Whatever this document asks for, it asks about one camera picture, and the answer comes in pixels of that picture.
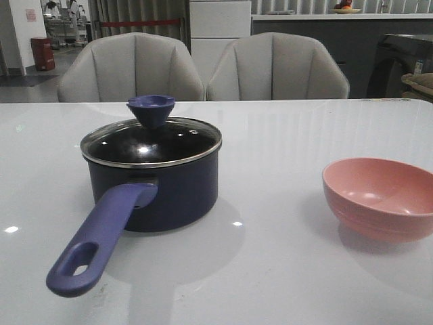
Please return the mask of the right grey upholstered chair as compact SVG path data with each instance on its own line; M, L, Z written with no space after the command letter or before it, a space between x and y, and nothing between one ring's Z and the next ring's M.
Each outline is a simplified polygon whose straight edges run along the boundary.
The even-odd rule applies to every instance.
M346 99L348 79L320 41L265 32L230 42L206 87L209 101Z

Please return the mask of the left grey upholstered chair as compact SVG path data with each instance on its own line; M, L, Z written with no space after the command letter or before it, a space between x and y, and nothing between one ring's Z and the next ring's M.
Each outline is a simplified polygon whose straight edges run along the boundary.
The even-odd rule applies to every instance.
M143 32L90 42L61 77L59 102L123 102L140 95L202 101L204 86L186 45Z

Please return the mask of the pink bowl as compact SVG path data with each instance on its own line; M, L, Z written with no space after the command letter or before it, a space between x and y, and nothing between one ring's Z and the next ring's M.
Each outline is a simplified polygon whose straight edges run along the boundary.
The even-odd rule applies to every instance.
M348 228L390 243L432 235L432 173L383 158L345 158L322 172L333 214Z

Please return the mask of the beige cushion at right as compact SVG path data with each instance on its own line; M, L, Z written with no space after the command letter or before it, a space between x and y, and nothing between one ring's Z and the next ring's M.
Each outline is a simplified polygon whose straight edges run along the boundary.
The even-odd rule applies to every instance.
M418 99L432 103L432 75L432 72L404 74L401 77L401 81L405 85L402 98Z

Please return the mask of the white cabinet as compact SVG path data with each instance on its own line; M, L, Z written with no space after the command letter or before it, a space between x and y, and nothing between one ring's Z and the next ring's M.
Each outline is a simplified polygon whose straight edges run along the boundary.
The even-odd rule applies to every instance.
M224 48L250 35L250 1L190 1L191 56L207 84Z

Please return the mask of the grey counter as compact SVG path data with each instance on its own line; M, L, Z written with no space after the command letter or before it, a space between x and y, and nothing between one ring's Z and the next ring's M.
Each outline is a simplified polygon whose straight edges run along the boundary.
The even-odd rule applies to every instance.
M366 98L381 37L432 35L432 14L254 15L252 34L267 32L320 41L348 79L350 98Z

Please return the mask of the dark appliance at right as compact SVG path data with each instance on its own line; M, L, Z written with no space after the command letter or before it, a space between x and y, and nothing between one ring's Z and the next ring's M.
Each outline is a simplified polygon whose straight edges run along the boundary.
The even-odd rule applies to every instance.
M379 40L367 98L400 98L405 74L432 72L432 35L385 34Z

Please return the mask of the red bin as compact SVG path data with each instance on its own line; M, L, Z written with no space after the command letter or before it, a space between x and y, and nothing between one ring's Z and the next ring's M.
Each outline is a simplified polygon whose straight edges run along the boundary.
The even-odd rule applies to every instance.
M30 42L36 70L53 70L55 62L51 49L51 41L46 37L34 37Z

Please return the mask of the fruit plate on counter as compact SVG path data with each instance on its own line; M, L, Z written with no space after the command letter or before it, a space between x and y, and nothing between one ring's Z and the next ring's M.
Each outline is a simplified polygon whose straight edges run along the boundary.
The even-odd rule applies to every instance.
M354 8L352 6L352 0L341 0L331 8L333 14L359 14L362 9Z

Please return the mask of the grey upholstered chair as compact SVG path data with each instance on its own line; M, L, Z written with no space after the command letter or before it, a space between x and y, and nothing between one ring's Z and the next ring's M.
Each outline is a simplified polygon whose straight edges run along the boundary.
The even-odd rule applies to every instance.
M186 45L143 32L90 42L61 77L59 102L123 102L140 95L202 101L204 86Z
M206 87L209 101L346 99L348 79L320 41L265 32L230 42Z

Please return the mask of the glass lid blue knob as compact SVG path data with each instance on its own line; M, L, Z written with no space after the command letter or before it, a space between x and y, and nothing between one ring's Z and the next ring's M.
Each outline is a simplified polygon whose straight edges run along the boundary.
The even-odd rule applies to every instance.
M182 165L217 151L221 132L210 123L171 116L176 100L143 95L128 100L134 118L96 129L81 141L87 160L121 169L155 169Z

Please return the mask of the red barrier tape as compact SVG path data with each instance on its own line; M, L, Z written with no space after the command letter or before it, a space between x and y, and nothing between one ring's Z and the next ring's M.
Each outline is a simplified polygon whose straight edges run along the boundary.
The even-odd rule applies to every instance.
M181 18L170 20L151 20L151 21L133 21L133 22L100 22L101 27L120 28L120 27L133 27L133 26L170 26L180 25Z

